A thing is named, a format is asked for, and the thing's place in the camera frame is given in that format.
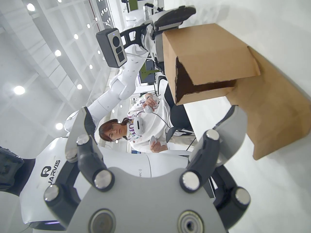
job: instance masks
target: humanoid robot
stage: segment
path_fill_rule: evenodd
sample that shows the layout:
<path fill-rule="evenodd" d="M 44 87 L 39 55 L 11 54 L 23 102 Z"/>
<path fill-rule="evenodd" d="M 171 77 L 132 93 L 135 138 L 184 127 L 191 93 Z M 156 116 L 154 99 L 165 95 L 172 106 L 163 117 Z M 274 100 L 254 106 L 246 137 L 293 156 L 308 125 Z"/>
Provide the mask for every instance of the humanoid robot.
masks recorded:
<path fill-rule="evenodd" d="M 120 68 L 110 89 L 70 115 L 70 134 L 52 141 L 36 159 L 0 148 L 0 188 L 20 197 L 25 224 L 69 233 L 200 233 L 226 232 L 242 217 L 250 196 L 224 167 L 246 134 L 247 117 L 238 106 L 203 134 L 193 152 L 127 154 L 94 140 L 100 119 L 134 92 L 147 55 L 163 62 L 161 33 L 194 13 L 192 6 L 180 7 L 149 19 L 144 8 L 128 16 L 134 25 L 121 34 L 99 32 L 108 65 Z"/>

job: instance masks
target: cable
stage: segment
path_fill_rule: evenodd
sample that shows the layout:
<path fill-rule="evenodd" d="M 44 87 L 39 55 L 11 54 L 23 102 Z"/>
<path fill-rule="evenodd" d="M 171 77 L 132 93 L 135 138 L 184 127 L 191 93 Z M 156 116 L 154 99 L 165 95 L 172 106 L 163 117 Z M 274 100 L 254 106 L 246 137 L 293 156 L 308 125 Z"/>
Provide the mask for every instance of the cable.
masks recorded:
<path fill-rule="evenodd" d="M 158 114 L 153 113 L 153 112 L 152 112 L 152 114 L 157 115 L 157 116 L 158 116 L 159 118 L 161 118 L 161 120 L 167 125 L 168 128 L 171 128 L 171 127 L 162 119 L 162 117 L 160 117 Z"/>
<path fill-rule="evenodd" d="M 196 137 L 193 139 L 193 141 L 190 143 L 189 147 L 186 149 L 186 151 L 188 151 L 188 149 L 190 148 L 191 144 L 195 141 Z"/>
<path fill-rule="evenodd" d="M 146 57 L 139 56 L 139 55 L 135 55 L 135 54 L 133 54 L 133 53 L 128 53 L 128 52 L 126 52 L 126 55 L 132 55 L 132 56 L 136 56 L 136 57 L 140 57 L 140 58 L 147 59 Z"/>
<path fill-rule="evenodd" d="M 30 224 L 29 224 L 29 226 L 28 226 L 27 228 L 25 228 L 24 230 L 22 230 L 22 231 L 20 231 L 20 232 L 18 232 L 18 233 L 24 232 L 25 230 L 29 229 L 29 227 L 30 227 Z"/>

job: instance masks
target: open cardboard box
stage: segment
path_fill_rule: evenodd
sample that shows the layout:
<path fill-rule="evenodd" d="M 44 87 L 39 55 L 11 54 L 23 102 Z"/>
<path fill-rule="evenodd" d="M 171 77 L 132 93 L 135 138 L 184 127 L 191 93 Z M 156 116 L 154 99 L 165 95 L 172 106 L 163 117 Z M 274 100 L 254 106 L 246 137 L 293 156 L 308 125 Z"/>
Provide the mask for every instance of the open cardboard box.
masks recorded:
<path fill-rule="evenodd" d="M 247 45 L 216 24 L 169 30 L 162 37 L 176 105 L 225 96 L 237 79 L 260 75 Z"/>
<path fill-rule="evenodd" d="M 165 74 L 177 105 L 226 96 L 248 115 L 254 159 L 306 136 L 311 102 L 269 61 L 216 24 L 162 34 Z"/>

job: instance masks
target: black cable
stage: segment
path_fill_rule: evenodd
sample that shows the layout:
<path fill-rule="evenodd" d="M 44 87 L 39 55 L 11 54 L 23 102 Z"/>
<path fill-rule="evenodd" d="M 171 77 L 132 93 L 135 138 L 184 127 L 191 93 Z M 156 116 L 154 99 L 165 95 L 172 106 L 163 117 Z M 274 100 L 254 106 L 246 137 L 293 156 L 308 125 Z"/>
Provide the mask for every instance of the black cable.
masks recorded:
<path fill-rule="evenodd" d="M 186 149 L 186 151 L 188 151 L 188 149 L 190 148 L 191 144 L 195 141 L 196 137 L 193 139 L 193 141 L 190 143 L 189 147 Z"/>
<path fill-rule="evenodd" d="M 152 114 L 155 114 L 155 115 L 157 115 L 159 118 L 161 118 L 161 120 L 167 125 L 167 127 L 170 128 L 170 126 L 162 119 L 162 117 L 160 117 L 158 114 L 153 113 L 153 112 L 152 112 Z"/>
<path fill-rule="evenodd" d="M 140 114 L 140 113 L 146 113 L 145 111 L 141 111 L 137 114 L 137 116 Z M 167 125 L 168 128 L 170 128 L 170 126 L 162 119 L 162 117 L 160 117 L 158 114 L 156 113 L 153 113 L 152 114 L 155 114 L 157 115 L 159 118 L 161 118 L 161 120 Z M 193 141 L 190 143 L 190 145 L 188 146 L 188 148 L 186 149 L 186 151 L 188 151 L 188 149 L 190 148 L 190 146 L 192 145 L 192 143 L 195 141 L 196 137 L 193 139 Z"/>
<path fill-rule="evenodd" d="M 25 230 L 29 229 L 29 227 L 30 227 L 30 224 L 29 224 L 29 226 L 28 226 L 27 228 L 25 228 L 24 230 L 22 230 L 22 231 L 20 231 L 20 232 L 18 232 L 18 233 L 24 232 Z"/>

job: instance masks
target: white robot body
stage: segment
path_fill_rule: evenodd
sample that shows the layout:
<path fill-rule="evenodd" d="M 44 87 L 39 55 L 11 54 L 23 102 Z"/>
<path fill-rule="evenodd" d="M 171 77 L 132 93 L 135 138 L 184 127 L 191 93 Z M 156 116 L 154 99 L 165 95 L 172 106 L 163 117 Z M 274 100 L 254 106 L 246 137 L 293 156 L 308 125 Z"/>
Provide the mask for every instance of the white robot body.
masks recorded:
<path fill-rule="evenodd" d="M 37 157 L 28 182 L 20 193 L 21 214 L 24 223 L 57 220 L 48 209 L 43 193 L 55 182 L 66 163 L 65 146 L 67 138 L 53 140 Z M 170 154 L 129 154 L 99 147 L 108 168 L 118 167 L 137 177 L 159 177 L 177 168 L 186 168 L 188 158 Z M 79 173 L 74 187 L 82 200 L 90 183 Z"/>

